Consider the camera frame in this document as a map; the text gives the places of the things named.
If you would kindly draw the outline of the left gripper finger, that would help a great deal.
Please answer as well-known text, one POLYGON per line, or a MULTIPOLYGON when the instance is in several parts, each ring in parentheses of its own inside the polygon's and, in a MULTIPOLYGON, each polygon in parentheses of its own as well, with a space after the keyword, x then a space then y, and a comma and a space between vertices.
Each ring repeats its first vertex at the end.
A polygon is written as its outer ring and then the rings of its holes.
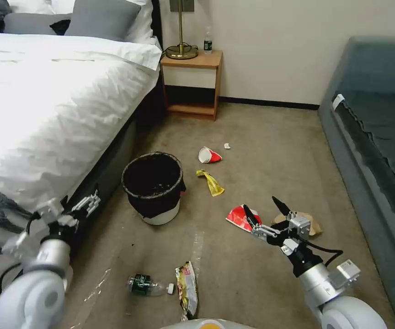
POLYGON ((63 227, 78 227, 79 223, 86 220, 89 215, 89 204, 78 204, 59 218, 59 225, 63 227))
POLYGON ((77 209, 95 210, 98 208, 100 202, 99 190, 96 189, 93 194, 84 197, 77 203, 77 209))

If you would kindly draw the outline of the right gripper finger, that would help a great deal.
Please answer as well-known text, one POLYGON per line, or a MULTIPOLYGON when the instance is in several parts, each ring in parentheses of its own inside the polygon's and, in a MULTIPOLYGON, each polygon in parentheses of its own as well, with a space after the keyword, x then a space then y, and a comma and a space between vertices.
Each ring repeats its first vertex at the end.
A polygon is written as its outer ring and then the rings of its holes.
POLYGON ((302 216, 297 212, 291 211, 284 202, 277 199, 275 196, 272 196, 272 200, 280 212, 280 214, 274 218, 273 223, 282 223, 284 221, 293 223, 302 222, 302 216))
POLYGON ((283 242, 285 240, 285 221, 271 226, 262 224, 246 205, 242 205, 245 212, 245 228, 251 234, 265 242, 283 242))

